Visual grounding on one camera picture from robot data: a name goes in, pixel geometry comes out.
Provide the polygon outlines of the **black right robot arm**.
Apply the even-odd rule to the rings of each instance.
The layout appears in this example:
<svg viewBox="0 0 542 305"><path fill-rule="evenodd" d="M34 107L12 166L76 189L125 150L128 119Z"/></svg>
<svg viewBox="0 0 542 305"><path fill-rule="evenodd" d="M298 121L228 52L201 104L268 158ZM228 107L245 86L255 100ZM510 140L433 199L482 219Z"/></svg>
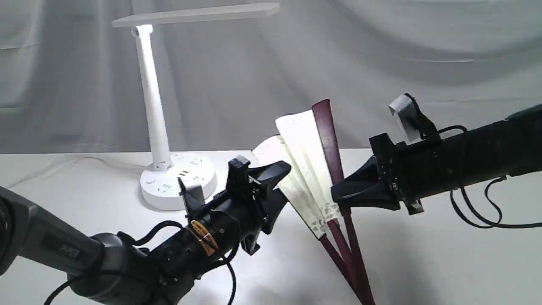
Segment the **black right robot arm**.
<svg viewBox="0 0 542 305"><path fill-rule="evenodd" d="M341 207L422 213L421 199L501 176L541 170L542 108L527 108L484 127L439 141L393 143L370 139L372 156L331 188Z"/></svg>

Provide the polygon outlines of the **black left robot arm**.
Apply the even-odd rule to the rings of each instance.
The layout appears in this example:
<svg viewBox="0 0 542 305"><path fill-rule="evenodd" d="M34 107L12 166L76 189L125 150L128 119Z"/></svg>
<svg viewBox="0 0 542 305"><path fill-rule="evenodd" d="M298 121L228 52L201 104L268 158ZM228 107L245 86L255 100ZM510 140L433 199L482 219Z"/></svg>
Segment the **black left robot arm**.
<svg viewBox="0 0 542 305"><path fill-rule="evenodd" d="M259 233L270 234L287 203L278 184L292 166L277 161L260 167L239 155L228 162L225 189L210 202L202 187L180 175L173 186L187 212L187 225L158 223L141 239L124 232L86 236L38 204L1 188L1 273L16 257L66 273L47 298L50 305L70 287L103 305L176 305L204 274L226 266L239 248L253 255Z"/></svg>

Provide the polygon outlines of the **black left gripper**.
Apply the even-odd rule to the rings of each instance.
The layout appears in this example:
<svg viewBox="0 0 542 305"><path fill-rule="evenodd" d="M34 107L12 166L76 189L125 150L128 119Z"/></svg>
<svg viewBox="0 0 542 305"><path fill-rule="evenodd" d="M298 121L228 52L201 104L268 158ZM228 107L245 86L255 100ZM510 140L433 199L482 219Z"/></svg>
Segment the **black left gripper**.
<svg viewBox="0 0 542 305"><path fill-rule="evenodd" d="M242 156L230 160L225 189L198 210L186 213L187 225L178 232L178 255L259 251L260 233L271 234L289 202L275 187L291 170L285 161L253 167Z"/></svg>

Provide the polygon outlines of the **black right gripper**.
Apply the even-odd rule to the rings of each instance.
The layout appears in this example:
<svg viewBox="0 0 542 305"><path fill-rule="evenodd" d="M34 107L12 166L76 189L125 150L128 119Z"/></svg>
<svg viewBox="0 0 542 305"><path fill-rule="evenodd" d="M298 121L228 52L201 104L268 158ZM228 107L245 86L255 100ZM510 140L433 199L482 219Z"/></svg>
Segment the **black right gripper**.
<svg viewBox="0 0 542 305"><path fill-rule="evenodd" d="M398 211L401 202L409 215L424 212L408 182L406 158L427 145L422 136L412 144L394 144L387 133L370 138L372 154L358 170L331 187L332 198L341 207L374 207Z"/></svg>

